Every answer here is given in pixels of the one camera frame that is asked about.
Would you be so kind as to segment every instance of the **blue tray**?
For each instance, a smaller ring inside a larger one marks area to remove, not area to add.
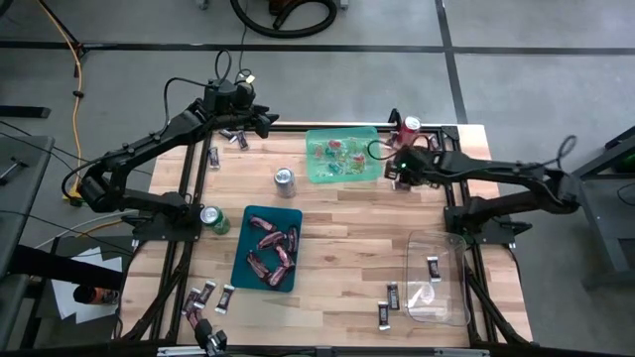
[[[253,250],[272,273],[280,265],[280,258],[278,258],[275,249],[257,250],[256,245],[267,235],[267,232],[249,224],[249,216],[252,214],[275,224],[278,230],[285,233],[289,231],[292,225],[298,227],[298,249],[296,253],[291,253],[296,267],[298,266],[300,237],[302,237],[302,212],[297,209],[250,205],[245,207],[245,212],[243,213],[240,238],[238,239],[238,248],[236,249],[236,257],[234,259],[234,268],[231,271],[231,284],[236,288],[288,293],[294,289],[296,270],[290,272],[277,289],[273,289],[261,282],[251,269],[249,263],[247,263],[247,254],[250,250]]]

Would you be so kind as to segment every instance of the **can lid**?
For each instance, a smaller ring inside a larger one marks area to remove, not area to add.
[[[293,173],[289,169],[279,169],[275,175],[277,183],[288,183],[291,181]]]
[[[206,207],[200,212],[200,220],[204,223],[213,223],[218,219],[218,209],[216,207]]]
[[[410,130],[419,130],[421,128],[421,120],[417,117],[409,116],[405,121],[406,128]]]

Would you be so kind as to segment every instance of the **orange cable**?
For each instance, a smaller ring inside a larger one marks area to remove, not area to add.
[[[63,39],[66,41],[66,44],[68,45],[68,49],[72,53],[72,57],[75,59],[75,65],[77,66],[77,77],[78,77],[77,91],[81,92],[81,85],[82,85],[81,63],[79,62],[79,58],[77,57],[77,53],[75,52],[74,48],[72,47],[72,44],[70,43],[70,40],[68,39],[68,36],[64,32],[64,30],[62,29],[62,27],[60,26],[58,21],[53,17],[53,15],[51,15],[49,10],[47,10],[47,8],[45,8],[44,5],[42,5],[42,3],[40,1],[38,1],[38,4],[42,8],[42,10],[47,14],[47,16],[49,17],[51,22],[56,26],[56,28],[58,28],[58,31],[60,32],[60,35],[62,35]],[[79,109],[79,99],[80,98],[78,96],[75,97],[75,105],[74,105],[74,107],[72,109],[72,133],[75,136],[75,147],[77,148],[77,166],[78,167],[81,165],[81,145],[79,144],[79,136],[77,135],[77,110]],[[74,187],[77,187],[78,183],[79,183],[79,173],[77,173],[77,175],[75,177]]]

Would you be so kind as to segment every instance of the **concrete floor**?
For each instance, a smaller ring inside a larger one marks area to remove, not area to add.
[[[304,40],[279,41],[248,32],[246,44],[440,46],[434,0],[351,0],[327,31]],[[51,7],[84,41],[239,44],[242,24],[228,2],[199,11],[178,0],[59,0]],[[630,0],[446,0],[455,46],[635,47],[635,3]],[[266,3],[252,0],[250,14],[271,19]],[[289,27],[315,22],[324,10],[300,8]],[[59,41],[33,1],[17,1],[0,19],[0,40]],[[215,53],[92,52],[84,65],[86,97],[78,129],[83,155],[94,158],[162,125],[165,80],[205,80]],[[443,54],[246,52],[259,103],[282,120],[385,122],[390,109],[429,123],[456,123]],[[486,126],[498,160],[543,161],[561,140],[578,136],[565,168],[574,170],[635,120],[635,58],[620,56],[456,56],[469,123]],[[74,152],[70,114],[75,87],[68,51],[0,50],[0,103],[44,105],[47,120],[8,119],[32,134],[51,135]],[[176,112],[198,88],[175,85]],[[9,133],[7,128],[2,132]],[[150,170],[150,163],[145,168]],[[95,216],[63,204],[66,170],[51,161],[33,214],[63,225]],[[131,176],[146,189],[149,178]],[[515,187],[501,186],[503,193]],[[534,229],[518,238],[523,292],[535,340],[545,346],[635,354],[635,291],[586,292],[580,279],[602,270],[584,217],[542,212],[518,217]],[[36,245],[57,230],[30,220],[23,243]]]

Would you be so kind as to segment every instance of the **yellow cable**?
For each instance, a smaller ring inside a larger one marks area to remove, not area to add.
[[[81,92],[81,85],[82,85],[81,63],[79,62],[79,58],[77,57],[77,53],[75,52],[74,48],[72,47],[72,44],[70,43],[70,40],[68,39],[68,36],[64,32],[64,30],[62,29],[62,27],[60,26],[58,21],[53,17],[53,15],[51,15],[49,10],[47,10],[47,8],[44,7],[44,5],[42,5],[42,3],[40,1],[38,1],[38,4],[42,8],[42,10],[47,14],[47,16],[49,17],[51,22],[56,26],[56,28],[58,28],[58,31],[60,32],[60,35],[62,35],[63,39],[66,41],[66,44],[68,45],[68,49],[72,53],[72,57],[75,59],[75,65],[77,66],[77,77],[78,77],[77,91]],[[78,96],[75,97],[75,105],[74,105],[74,108],[72,109],[72,133],[75,136],[75,147],[77,148],[77,166],[78,167],[81,165],[81,145],[79,144],[79,136],[77,135],[77,110],[79,109],[79,99],[80,98]],[[79,183],[79,173],[77,173],[77,175],[75,176],[74,187],[77,187],[78,183]]]
[[[108,223],[104,223],[104,224],[100,224],[100,225],[98,225],[98,226],[95,226],[95,227],[92,227],[92,228],[88,229],[88,230],[87,230],[87,231],[85,231],[85,232],[81,232],[81,234],[79,234],[79,235],[77,236],[77,238],[79,238],[79,237],[81,237],[81,236],[88,235],[88,234],[90,234],[90,233],[92,233],[92,232],[94,232],[94,231],[97,231],[97,230],[99,230],[99,229],[102,229],[102,228],[106,228],[106,227],[110,227],[110,226],[113,226],[113,225],[117,225],[117,224],[119,224],[119,223],[121,223],[121,219],[116,220],[116,221],[112,221],[112,222],[108,222]]]

